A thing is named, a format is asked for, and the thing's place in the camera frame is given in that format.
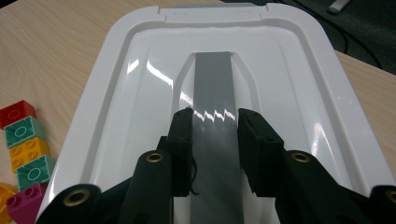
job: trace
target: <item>gray duct tape strip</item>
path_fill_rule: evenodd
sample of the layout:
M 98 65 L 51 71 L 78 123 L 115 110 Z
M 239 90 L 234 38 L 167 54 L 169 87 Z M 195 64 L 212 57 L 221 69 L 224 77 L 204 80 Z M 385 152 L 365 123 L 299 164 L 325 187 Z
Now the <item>gray duct tape strip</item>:
M 191 196 L 191 223 L 243 223 L 230 52 L 196 54 L 192 141 L 199 195 Z

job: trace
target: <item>yellow lego brick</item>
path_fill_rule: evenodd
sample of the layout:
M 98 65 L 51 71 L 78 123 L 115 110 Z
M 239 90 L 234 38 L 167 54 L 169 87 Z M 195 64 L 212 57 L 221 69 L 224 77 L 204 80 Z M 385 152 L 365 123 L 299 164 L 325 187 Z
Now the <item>yellow lego brick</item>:
M 17 192 L 16 187 L 0 182 L 0 224 L 6 224 L 11 220 L 7 212 L 7 199 Z
M 18 167 L 29 161 L 33 161 L 42 155 L 50 156 L 50 150 L 45 140 L 36 137 L 10 149 L 9 155 L 11 157 L 12 172 L 15 173 Z

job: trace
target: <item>black wire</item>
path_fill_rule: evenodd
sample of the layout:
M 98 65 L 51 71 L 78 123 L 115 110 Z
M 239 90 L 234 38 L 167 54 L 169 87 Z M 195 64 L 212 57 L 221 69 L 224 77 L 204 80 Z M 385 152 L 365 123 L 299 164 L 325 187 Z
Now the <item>black wire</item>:
M 285 3 L 283 0 L 276 0 L 279 3 L 288 5 L 287 3 Z M 337 30 L 340 34 L 342 34 L 344 41 L 346 43 L 346 46 L 344 48 L 344 53 L 347 54 L 347 49 L 348 49 L 348 43 L 347 43 L 347 37 L 346 35 L 351 38 L 352 40 L 354 40 L 356 43 L 358 43 L 368 54 L 370 54 L 370 56 L 373 58 L 373 60 L 376 63 L 376 67 L 378 67 L 379 69 L 382 69 L 382 64 L 381 62 L 375 57 L 375 55 L 373 54 L 373 52 L 367 48 L 366 45 L 364 45 L 361 41 L 359 41 L 359 39 L 357 37 L 355 37 L 354 35 L 350 34 L 349 32 L 347 32 L 346 30 L 344 30 L 343 28 L 341 28 L 340 26 L 338 26 L 337 24 L 333 23 L 332 21 L 327 20 L 326 18 L 324 18 L 323 16 L 321 16 L 320 14 L 318 14 L 316 11 L 312 10 L 310 7 L 307 7 L 306 5 L 302 4 L 301 2 L 297 1 L 297 0 L 291 0 L 294 3 L 296 3 L 297 5 L 299 5 L 300 7 L 303 7 L 305 10 L 307 10 L 308 12 L 310 12 L 310 14 L 317 18 L 318 20 L 324 21 L 326 23 L 328 23 L 331 27 L 333 27 L 335 30 Z

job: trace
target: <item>table surface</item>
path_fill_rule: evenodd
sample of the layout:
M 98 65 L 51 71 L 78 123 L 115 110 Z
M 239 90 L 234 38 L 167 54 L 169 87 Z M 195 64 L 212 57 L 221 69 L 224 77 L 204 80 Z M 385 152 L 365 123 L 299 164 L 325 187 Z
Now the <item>table surface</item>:
M 0 9 L 0 108 L 20 100 L 36 108 L 57 158 L 93 64 L 111 25 L 140 7 L 216 0 L 19 0 Z M 337 52 L 396 175 L 396 76 Z M 16 185 L 0 134 L 0 182 Z

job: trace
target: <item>lego brick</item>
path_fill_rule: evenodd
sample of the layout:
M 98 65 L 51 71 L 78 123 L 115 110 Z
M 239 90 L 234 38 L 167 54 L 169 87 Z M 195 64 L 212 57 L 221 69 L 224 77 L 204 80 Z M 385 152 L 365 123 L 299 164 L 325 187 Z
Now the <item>lego brick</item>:
M 12 197 L 16 194 L 17 188 L 11 186 L 9 184 L 1 183 L 0 182 L 0 223 L 8 223 L 11 220 L 11 217 L 8 215 L 7 212 L 7 199 Z
M 7 211 L 12 219 L 18 224 L 34 224 L 46 189 L 47 184 L 37 183 L 10 197 Z
M 32 116 L 29 116 L 25 119 L 20 119 L 19 121 L 8 125 L 6 128 L 4 128 L 4 131 L 6 132 L 8 148 L 20 145 L 24 141 L 34 137 L 39 137 L 43 140 L 46 140 L 43 127 L 41 126 L 40 122 Z
M 26 101 L 19 101 L 16 104 L 9 105 L 0 109 L 0 129 L 4 130 L 9 124 L 15 123 L 16 121 L 32 116 L 37 119 L 35 114 L 35 108 L 29 105 Z
M 22 191 L 36 183 L 48 183 L 56 160 L 43 155 L 17 169 L 18 190 Z
M 17 168 L 33 161 L 42 155 L 49 155 L 49 145 L 46 141 L 39 137 L 32 138 L 9 150 L 11 158 L 12 172 L 16 172 Z

